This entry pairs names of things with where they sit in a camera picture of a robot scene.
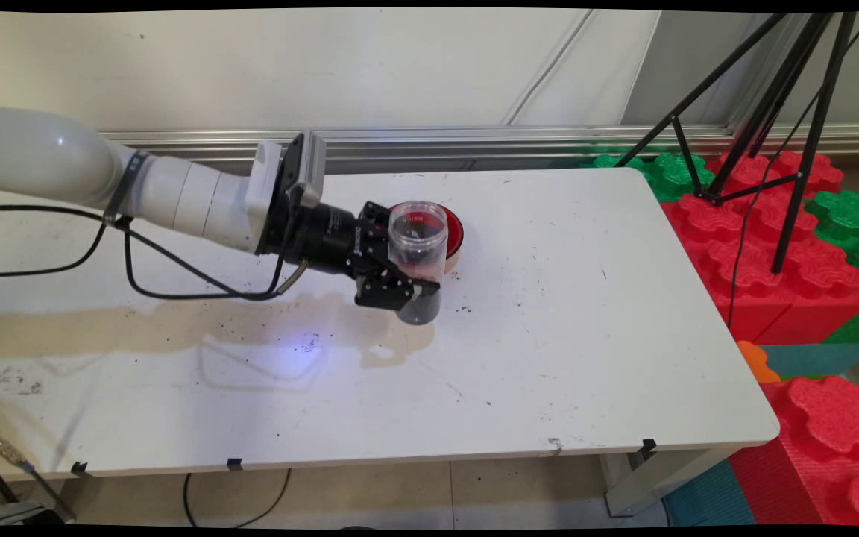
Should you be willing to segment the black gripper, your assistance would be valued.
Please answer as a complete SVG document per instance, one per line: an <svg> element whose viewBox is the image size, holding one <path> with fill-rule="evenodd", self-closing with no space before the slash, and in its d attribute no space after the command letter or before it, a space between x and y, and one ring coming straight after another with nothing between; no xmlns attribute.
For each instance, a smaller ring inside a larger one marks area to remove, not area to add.
<svg viewBox="0 0 859 537"><path fill-rule="evenodd" d="M368 201L358 216L318 204L271 204L258 241L258 254L275 254L289 264L306 262L311 271L342 273L356 282L355 305L402 310L419 297L439 292L439 282L386 268L386 232L391 208Z"/></svg>

